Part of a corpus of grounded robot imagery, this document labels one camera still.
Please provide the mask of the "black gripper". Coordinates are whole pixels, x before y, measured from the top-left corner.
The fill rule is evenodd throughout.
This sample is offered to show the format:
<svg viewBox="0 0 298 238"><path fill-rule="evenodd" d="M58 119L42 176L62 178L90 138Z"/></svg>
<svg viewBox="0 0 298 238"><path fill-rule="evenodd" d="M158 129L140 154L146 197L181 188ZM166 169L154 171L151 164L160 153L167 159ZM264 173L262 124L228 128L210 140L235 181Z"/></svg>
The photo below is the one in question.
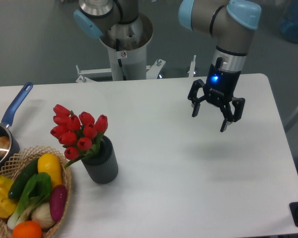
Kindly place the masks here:
<svg viewBox="0 0 298 238"><path fill-rule="evenodd" d="M234 122L241 119L245 99L235 97L234 91L241 71L228 71L223 69L224 57L217 57L215 64L211 64L206 85L201 79L193 82L188 94L193 108L192 117L199 113L201 102L205 100L219 107L223 114L223 123L220 132ZM205 86L205 95L198 97L198 91Z"/></svg>

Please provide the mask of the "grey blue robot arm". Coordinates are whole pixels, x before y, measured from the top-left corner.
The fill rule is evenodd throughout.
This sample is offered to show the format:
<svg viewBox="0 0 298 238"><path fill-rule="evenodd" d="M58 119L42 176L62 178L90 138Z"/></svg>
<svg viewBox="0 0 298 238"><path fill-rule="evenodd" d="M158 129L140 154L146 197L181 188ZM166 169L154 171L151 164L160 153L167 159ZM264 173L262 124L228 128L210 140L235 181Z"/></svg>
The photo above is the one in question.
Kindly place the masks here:
<svg viewBox="0 0 298 238"><path fill-rule="evenodd" d="M241 119L245 100L233 94L260 15L261 7L248 0L184 0L179 7L183 27L218 41L206 81L195 80L188 99L194 117L203 101L218 107L223 114L221 131ZM153 27L136 0L81 0L74 20L107 48L113 80L146 79Z"/></svg>

